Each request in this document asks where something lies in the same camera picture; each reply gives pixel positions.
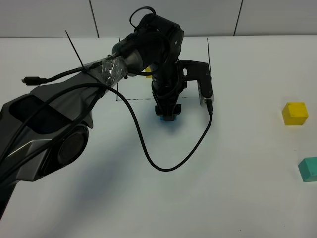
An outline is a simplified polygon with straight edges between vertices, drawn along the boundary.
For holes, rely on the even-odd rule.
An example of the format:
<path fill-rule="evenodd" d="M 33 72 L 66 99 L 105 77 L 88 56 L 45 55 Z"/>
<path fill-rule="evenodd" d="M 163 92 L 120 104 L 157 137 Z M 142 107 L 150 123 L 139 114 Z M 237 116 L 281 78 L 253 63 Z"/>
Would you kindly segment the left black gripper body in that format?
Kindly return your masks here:
<path fill-rule="evenodd" d="M 167 109 L 177 103 L 180 93 L 187 88 L 187 82 L 178 76 L 173 76 L 175 81 L 172 84 L 164 83 L 158 78 L 152 76 L 152 95 L 156 105 L 161 109 L 161 114 L 166 115 Z"/>

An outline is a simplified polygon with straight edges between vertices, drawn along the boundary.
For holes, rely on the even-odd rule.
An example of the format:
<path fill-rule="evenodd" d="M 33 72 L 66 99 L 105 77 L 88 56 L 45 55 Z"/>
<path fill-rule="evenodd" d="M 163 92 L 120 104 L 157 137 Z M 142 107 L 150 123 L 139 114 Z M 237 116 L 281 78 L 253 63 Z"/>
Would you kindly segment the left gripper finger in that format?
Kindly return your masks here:
<path fill-rule="evenodd" d="M 155 113 L 157 116 L 161 116 L 161 109 L 159 108 L 158 105 L 155 105 Z"/>
<path fill-rule="evenodd" d="M 167 109 L 165 121 L 175 121 L 176 117 L 181 113 L 181 104 L 175 104 Z"/>

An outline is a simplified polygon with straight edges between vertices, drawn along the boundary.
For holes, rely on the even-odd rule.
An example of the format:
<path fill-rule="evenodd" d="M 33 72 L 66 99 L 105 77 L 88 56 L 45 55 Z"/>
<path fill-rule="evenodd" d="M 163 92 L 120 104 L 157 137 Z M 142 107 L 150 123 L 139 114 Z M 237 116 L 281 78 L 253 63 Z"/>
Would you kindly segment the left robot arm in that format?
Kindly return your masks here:
<path fill-rule="evenodd" d="M 160 114 L 172 118 L 182 85 L 177 63 L 184 32 L 154 13 L 145 15 L 133 33 L 106 58 L 52 78 L 25 77 L 29 94 L 0 111 L 0 210 L 4 212 L 19 181 L 36 181 L 74 162 L 84 151 L 96 102 L 129 76 L 150 68 L 153 96 Z"/>

